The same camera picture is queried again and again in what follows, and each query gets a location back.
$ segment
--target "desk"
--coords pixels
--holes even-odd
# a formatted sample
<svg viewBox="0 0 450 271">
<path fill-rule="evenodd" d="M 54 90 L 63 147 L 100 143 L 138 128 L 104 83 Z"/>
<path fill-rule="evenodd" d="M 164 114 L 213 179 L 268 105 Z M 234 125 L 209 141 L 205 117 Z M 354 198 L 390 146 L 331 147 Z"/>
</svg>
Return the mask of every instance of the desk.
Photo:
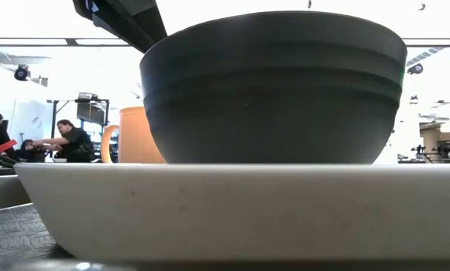
<svg viewBox="0 0 450 271">
<path fill-rule="evenodd" d="M 0 210 L 0 260 L 70 257 L 47 232 L 33 204 Z"/>
</svg>

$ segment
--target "ceiling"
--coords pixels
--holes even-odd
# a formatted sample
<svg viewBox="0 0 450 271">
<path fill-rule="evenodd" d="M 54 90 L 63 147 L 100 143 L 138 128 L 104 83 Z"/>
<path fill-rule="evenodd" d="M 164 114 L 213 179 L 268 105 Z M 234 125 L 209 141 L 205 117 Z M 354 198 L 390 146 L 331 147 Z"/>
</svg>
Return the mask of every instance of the ceiling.
<svg viewBox="0 0 450 271">
<path fill-rule="evenodd" d="M 126 2 L 131 9 L 141 3 L 140 0 Z M 450 0 L 282 0 L 257 3 L 258 0 L 157 0 L 169 35 L 220 17 L 258 11 L 310 10 L 372 20 L 393 29 L 403 38 L 450 38 Z M 77 15 L 72 0 L 0 0 L 0 37 L 116 38 Z M 409 58 L 426 49 L 409 48 Z M 56 90 L 54 95 L 73 96 L 87 90 L 98 93 L 102 98 L 123 100 L 124 105 L 128 100 L 135 102 L 133 92 L 141 92 L 138 86 L 141 56 L 142 53 L 132 47 L 0 47 L 1 62 L 6 62 L 8 57 L 28 57 L 29 63 L 32 62 L 29 58 L 36 60 L 30 65 L 32 74 L 50 78 L 49 88 Z M 409 104 L 409 98 L 417 96 L 415 102 L 418 104 L 414 110 L 426 116 L 422 121 L 450 117 L 450 48 L 423 59 L 421 64 L 423 73 L 404 78 L 402 103 Z M 131 94 L 121 95 L 123 91 Z"/>
</svg>

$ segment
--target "white plate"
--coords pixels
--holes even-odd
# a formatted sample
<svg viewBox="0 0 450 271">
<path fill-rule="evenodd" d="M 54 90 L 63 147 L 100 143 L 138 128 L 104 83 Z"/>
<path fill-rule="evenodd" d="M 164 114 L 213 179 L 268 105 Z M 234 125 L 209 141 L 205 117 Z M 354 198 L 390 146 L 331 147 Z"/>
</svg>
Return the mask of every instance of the white plate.
<svg viewBox="0 0 450 271">
<path fill-rule="evenodd" d="M 16 165 L 87 260 L 450 259 L 450 166 Z"/>
</svg>

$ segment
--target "tan mug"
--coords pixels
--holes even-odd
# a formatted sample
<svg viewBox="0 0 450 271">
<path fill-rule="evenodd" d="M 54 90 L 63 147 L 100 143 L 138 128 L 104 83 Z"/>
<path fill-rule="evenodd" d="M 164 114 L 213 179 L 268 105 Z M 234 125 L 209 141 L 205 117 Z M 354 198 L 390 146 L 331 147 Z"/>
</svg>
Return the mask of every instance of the tan mug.
<svg viewBox="0 0 450 271">
<path fill-rule="evenodd" d="M 105 127 L 102 138 L 103 163 L 113 163 L 110 157 L 111 135 L 120 129 L 118 160 L 120 163 L 166 163 L 150 132 L 144 107 L 120 111 L 120 125 Z"/>
</svg>

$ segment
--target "bowl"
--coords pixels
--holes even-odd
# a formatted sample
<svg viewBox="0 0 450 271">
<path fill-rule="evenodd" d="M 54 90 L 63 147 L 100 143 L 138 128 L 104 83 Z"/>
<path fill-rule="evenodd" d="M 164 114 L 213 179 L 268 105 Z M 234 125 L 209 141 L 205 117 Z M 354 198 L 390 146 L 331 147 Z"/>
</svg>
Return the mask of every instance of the bowl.
<svg viewBox="0 0 450 271">
<path fill-rule="evenodd" d="M 450 260 L 450 166 L 16 171 L 51 236 L 80 260 Z"/>
<path fill-rule="evenodd" d="M 373 163 L 394 126 L 406 45 L 355 17 L 266 12 L 190 27 L 141 61 L 168 163 Z"/>
</svg>

